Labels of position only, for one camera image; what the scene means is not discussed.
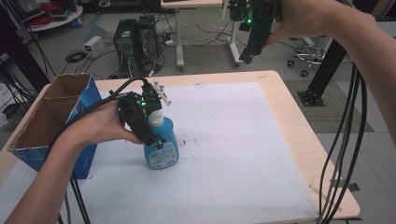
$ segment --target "human arm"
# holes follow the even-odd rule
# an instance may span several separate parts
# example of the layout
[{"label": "human arm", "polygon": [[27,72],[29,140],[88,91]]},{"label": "human arm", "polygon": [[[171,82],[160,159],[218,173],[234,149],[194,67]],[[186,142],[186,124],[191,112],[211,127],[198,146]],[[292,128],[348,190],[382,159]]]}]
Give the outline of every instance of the human arm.
[{"label": "human arm", "polygon": [[266,47],[286,37],[330,35],[361,71],[396,146],[396,40],[373,16],[335,0],[280,0],[283,21]]},{"label": "human arm", "polygon": [[56,223],[74,164],[89,144],[139,140],[119,122],[117,102],[102,105],[67,128],[6,223]]}]

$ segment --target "chair caster wheel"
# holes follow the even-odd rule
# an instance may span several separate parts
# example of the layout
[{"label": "chair caster wheel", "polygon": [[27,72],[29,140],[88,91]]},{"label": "chair caster wheel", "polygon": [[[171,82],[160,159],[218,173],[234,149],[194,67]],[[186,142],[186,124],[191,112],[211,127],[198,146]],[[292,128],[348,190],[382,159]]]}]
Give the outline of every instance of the chair caster wheel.
[{"label": "chair caster wheel", "polygon": [[288,60],[288,67],[293,67],[294,66],[294,61]]},{"label": "chair caster wheel", "polygon": [[301,76],[301,77],[307,77],[308,75],[309,75],[309,72],[306,71],[306,70],[304,70],[304,71],[302,71],[302,72],[300,73],[300,76]]}]

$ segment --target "blue cardboard box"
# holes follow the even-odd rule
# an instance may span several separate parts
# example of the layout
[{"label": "blue cardboard box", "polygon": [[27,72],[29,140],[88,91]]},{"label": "blue cardboard box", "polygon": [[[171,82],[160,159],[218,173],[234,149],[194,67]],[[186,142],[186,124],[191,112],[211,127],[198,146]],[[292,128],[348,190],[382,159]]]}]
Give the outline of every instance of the blue cardboard box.
[{"label": "blue cardboard box", "polygon": [[[83,108],[100,101],[95,82],[89,74],[57,76],[41,99],[14,141],[10,151],[21,161],[39,171],[48,145],[55,134]],[[91,168],[96,145],[85,147],[75,164],[77,179],[86,179]]]}]

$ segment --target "bottle label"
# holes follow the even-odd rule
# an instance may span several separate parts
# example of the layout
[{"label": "bottle label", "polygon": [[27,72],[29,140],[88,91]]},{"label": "bottle label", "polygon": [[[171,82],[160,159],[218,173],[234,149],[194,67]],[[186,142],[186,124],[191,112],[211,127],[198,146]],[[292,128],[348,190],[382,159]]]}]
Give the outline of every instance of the bottle label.
[{"label": "bottle label", "polygon": [[163,144],[163,148],[151,153],[149,163],[154,169],[164,169],[177,162],[175,146],[171,142]]}]

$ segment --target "desk leg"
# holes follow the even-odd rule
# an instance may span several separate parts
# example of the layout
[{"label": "desk leg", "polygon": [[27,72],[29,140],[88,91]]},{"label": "desk leg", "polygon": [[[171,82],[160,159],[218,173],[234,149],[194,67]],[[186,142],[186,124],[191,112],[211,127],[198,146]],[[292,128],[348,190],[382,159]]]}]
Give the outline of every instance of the desk leg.
[{"label": "desk leg", "polygon": [[177,37],[177,45],[176,45],[177,67],[182,71],[184,67],[184,56],[183,56],[183,43],[181,42],[181,37],[180,37],[178,8],[175,9],[175,22],[176,22],[176,37]]},{"label": "desk leg", "polygon": [[238,22],[233,21],[233,27],[231,28],[231,37],[228,37],[228,46],[230,47],[231,53],[233,54],[233,61],[236,66],[242,63],[239,60],[239,52],[235,45],[236,30],[238,29]]}]

